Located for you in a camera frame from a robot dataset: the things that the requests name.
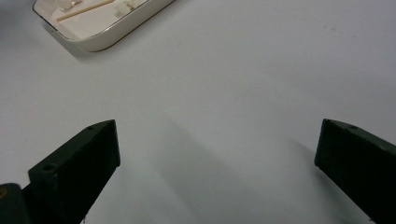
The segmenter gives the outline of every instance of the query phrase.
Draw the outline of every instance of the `white container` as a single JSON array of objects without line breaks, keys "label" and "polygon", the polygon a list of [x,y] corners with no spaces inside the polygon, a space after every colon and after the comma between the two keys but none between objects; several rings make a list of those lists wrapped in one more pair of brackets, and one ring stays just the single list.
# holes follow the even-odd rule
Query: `white container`
[{"label": "white container", "polygon": [[57,21],[64,15],[103,1],[83,0],[71,9],[63,11],[55,0],[37,0],[33,10],[66,41],[87,51],[98,51],[115,44],[174,0],[147,0],[126,15],[121,15],[112,4],[107,4]]}]

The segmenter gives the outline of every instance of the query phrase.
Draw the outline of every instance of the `white table surface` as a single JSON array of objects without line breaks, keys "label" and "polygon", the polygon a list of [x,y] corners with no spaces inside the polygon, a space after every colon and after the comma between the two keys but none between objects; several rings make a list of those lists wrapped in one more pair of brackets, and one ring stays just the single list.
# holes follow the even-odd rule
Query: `white table surface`
[{"label": "white table surface", "polygon": [[371,223],[314,165],[321,121],[396,143],[394,0],[176,0],[89,53],[0,2],[0,183],[84,127],[121,167],[86,223]]}]

